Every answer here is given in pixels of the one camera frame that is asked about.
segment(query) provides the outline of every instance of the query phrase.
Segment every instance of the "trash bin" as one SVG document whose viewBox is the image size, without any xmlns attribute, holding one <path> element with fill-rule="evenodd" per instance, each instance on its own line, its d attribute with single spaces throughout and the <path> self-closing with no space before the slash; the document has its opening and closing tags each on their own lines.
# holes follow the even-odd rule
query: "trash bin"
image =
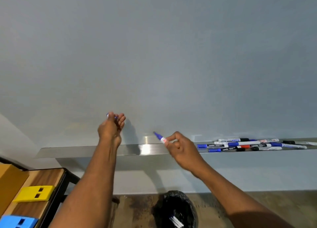
<svg viewBox="0 0 317 228">
<path fill-rule="evenodd" d="M 152 214 L 157 228 L 198 227 L 195 207 L 181 191 L 168 191 L 160 195 L 158 202 L 152 208 Z"/>
</svg>

